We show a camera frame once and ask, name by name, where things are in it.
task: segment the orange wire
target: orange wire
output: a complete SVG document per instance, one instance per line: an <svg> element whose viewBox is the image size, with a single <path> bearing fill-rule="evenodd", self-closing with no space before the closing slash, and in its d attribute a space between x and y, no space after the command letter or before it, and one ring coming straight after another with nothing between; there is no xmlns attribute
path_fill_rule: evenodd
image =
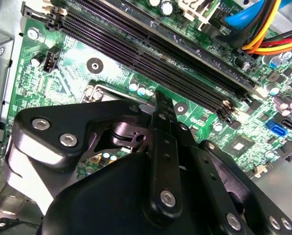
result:
<svg viewBox="0 0 292 235"><path fill-rule="evenodd" d="M276 50L276 51L271 51L271 52L258 52L258 51L256 51L255 54L257 54L257 55L275 55L275 54L279 54L279 53L287 52L287 51L291 51L291 50L292 50L292 47L289 47L289 48L286 48L283 50Z"/></svg>
<svg viewBox="0 0 292 235"><path fill-rule="evenodd" d="M265 32L265 34L262 36L262 38L260 38L260 40L257 41L257 43L253 46L253 49L247 50L248 54L253 54L260 47L260 45L262 44L266 34L267 34L267 32Z"/></svg>

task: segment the blue cable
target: blue cable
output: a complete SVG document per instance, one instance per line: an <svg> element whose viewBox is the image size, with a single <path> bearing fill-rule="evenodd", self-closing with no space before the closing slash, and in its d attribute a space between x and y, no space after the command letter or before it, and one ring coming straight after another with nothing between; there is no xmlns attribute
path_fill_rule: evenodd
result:
<svg viewBox="0 0 292 235"><path fill-rule="evenodd" d="M279 6L279 9L290 4L291 2L292 0L282 0L281 5ZM261 0L257 2L256 4L252 5L251 7L248 7L247 9L241 12L238 12L237 14L233 16L226 17L225 21L230 26L234 27L235 29L242 29L253 21L253 19L259 13L263 3L264 3L264 0Z"/></svg>

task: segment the black arm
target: black arm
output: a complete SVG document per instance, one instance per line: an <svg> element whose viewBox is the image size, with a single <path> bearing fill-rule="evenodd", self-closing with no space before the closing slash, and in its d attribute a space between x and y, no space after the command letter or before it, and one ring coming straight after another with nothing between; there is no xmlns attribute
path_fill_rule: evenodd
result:
<svg viewBox="0 0 292 235"><path fill-rule="evenodd" d="M41 207L41 235L292 235L289 218L231 157L210 141L197 146L172 100L156 100L152 115L127 100L18 113L8 183ZM76 180L80 160L122 146L132 153Z"/></svg>

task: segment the yellow wire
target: yellow wire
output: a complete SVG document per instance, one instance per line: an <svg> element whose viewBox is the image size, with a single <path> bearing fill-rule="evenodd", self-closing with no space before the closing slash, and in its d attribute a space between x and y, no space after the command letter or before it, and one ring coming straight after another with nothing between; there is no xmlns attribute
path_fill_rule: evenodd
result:
<svg viewBox="0 0 292 235"><path fill-rule="evenodd" d="M260 40L260 38L263 37L263 35L266 33L269 26L271 25L272 21L274 20L274 17L278 11L280 4L281 4L281 0L276 0L275 5L271 11L271 14L270 14L269 18L267 19L267 22L265 23L265 25L263 26L261 31L258 33L258 35L248 45L245 45L242 47L243 50L250 49L253 45L255 45Z"/></svg>
<svg viewBox="0 0 292 235"><path fill-rule="evenodd" d="M258 49L256 49L256 51L258 51L258 52L271 52L271 51L276 51L276 50L287 49L290 47L292 47L292 43L285 44L285 45L278 46L278 47L258 48Z"/></svg>

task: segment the motherboard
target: motherboard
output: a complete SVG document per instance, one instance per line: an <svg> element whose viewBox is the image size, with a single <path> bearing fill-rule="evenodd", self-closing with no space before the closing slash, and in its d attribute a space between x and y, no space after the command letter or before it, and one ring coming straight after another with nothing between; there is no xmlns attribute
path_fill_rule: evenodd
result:
<svg viewBox="0 0 292 235"><path fill-rule="evenodd" d="M29 17L3 143L26 108L119 98L151 106L161 91L196 142L212 140L251 177L272 170L280 157L290 162L292 51L247 57L209 36L204 21L241 11L233 0L212 1L200 17L185 2L156 2L63 0L48 15L52 21ZM78 177L129 152L93 156L79 163Z"/></svg>

